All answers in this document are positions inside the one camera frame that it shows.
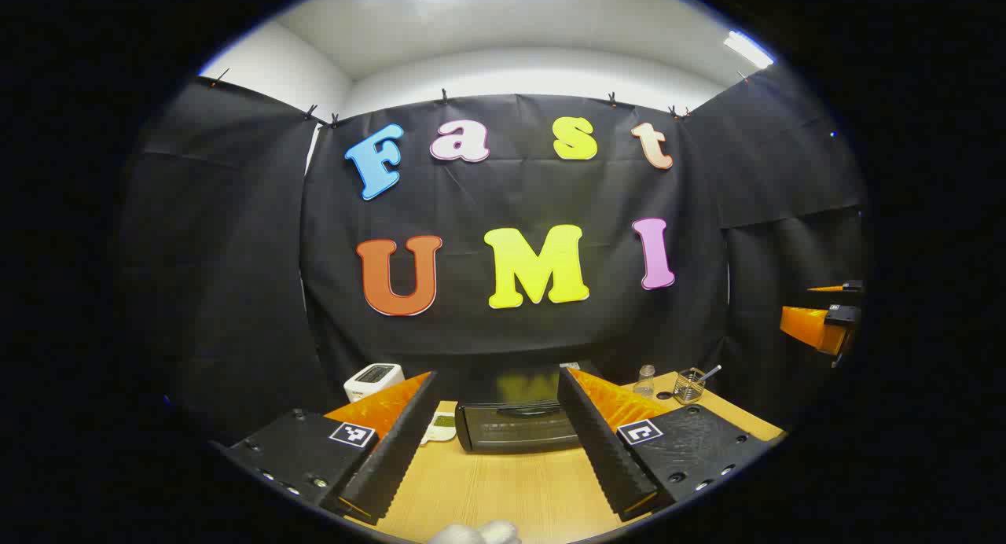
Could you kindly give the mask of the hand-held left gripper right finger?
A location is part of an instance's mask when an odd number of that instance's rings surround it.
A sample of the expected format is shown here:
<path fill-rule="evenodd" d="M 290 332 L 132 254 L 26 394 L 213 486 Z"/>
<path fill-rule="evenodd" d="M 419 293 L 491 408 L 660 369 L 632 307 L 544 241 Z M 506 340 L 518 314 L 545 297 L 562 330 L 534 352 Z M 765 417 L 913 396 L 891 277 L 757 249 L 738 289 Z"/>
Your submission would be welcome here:
<path fill-rule="evenodd" d="M 669 410 L 581 369 L 560 371 L 557 396 L 622 521 L 718 489 L 775 445 L 704 405 Z"/>

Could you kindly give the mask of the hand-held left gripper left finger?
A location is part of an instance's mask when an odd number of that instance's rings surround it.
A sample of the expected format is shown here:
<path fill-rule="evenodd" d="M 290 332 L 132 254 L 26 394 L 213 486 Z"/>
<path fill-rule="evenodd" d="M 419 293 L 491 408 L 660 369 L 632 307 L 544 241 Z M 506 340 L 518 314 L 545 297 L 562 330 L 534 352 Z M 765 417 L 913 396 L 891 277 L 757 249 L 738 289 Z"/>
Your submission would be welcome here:
<path fill-rule="evenodd" d="M 375 525 L 438 405 L 430 371 L 327 414 L 288 411 L 222 452 L 301 502 Z"/>

